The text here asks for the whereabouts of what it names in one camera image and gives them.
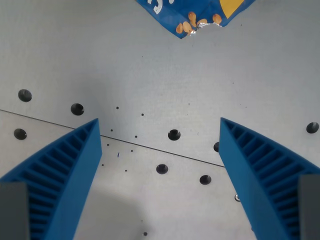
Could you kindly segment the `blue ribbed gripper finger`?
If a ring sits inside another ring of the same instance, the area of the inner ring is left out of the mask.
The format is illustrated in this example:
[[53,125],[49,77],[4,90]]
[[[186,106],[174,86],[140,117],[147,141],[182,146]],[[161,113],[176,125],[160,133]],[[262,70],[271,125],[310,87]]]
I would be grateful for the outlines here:
[[28,190],[32,240],[73,239],[102,157],[99,120],[48,144],[1,177]]
[[320,169],[226,118],[218,153],[258,240],[320,237]]

